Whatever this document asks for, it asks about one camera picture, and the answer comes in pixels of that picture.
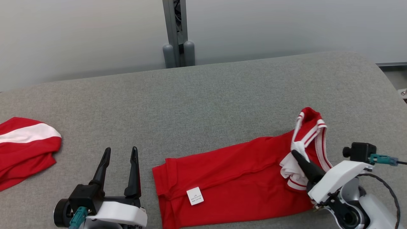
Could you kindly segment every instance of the folded red shirt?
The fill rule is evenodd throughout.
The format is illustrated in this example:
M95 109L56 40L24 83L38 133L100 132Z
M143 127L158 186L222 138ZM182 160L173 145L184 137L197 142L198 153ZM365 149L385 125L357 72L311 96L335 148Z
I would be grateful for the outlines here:
M297 150L325 171L326 124L311 108L295 129L178 159L153 168L162 226L178 229L297 214L312 208L307 179L294 159ZM191 205L187 192L199 187L203 202Z
M61 135L40 121L14 117L0 124L0 191L53 164Z

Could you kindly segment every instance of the gray cylinder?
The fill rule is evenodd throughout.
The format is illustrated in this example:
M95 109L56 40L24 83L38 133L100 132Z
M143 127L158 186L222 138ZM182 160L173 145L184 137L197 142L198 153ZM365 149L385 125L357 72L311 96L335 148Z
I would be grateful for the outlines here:
M195 45L192 41L184 43L185 66L195 66Z
M162 52L164 53L165 67L175 68L174 47L170 44L166 44L162 48Z

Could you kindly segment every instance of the gray table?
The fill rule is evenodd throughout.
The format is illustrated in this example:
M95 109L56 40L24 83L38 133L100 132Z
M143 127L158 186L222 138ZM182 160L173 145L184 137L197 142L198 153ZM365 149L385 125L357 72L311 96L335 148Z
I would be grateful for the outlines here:
M112 148L105 192L122 195L132 146L140 155L142 205L148 228L160 228L151 168L168 157L207 152L294 128L303 107L328 125L331 163L353 141L407 160L407 105L380 69L356 53L328 52L245 62L173 68L40 84L0 94L0 122L37 119L63 137L57 163L0 192L0 228L54 228L52 212L76 184L87 183L106 147ZM407 225L407 166L379 165L374 173L395 190ZM395 214L377 181L362 178ZM283 218L197 228L335 228L320 211Z

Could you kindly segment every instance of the red shirt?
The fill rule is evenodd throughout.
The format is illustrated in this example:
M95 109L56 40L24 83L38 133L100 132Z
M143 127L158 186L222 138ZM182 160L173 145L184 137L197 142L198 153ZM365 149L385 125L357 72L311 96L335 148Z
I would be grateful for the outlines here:
M14 117L0 124L0 191L55 164L61 135L40 121Z
M165 229L261 220L312 208L307 179L291 155L296 149L324 170L326 125L311 108L296 128L252 141L178 159L153 168ZM191 205L187 190L199 187L203 202Z

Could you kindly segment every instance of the white label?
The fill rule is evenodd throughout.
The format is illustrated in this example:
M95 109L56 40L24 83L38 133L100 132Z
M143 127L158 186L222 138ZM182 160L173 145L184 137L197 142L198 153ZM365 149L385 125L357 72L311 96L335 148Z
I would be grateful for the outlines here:
M200 202L203 202L203 200L204 200L199 187L186 191L186 194L188 195L189 202L191 202L191 205L199 204Z

